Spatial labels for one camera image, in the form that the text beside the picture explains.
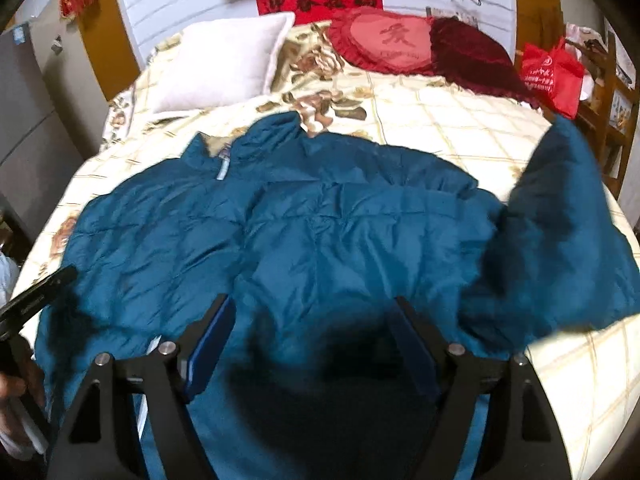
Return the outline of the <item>person's left hand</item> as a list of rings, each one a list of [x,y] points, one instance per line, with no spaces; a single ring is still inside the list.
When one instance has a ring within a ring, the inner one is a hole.
[[[32,440],[23,426],[16,404],[21,396],[30,393],[39,406],[43,406],[43,374],[32,354],[17,359],[20,376],[1,373],[1,446],[3,451],[17,460],[28,460],[35,453]]]

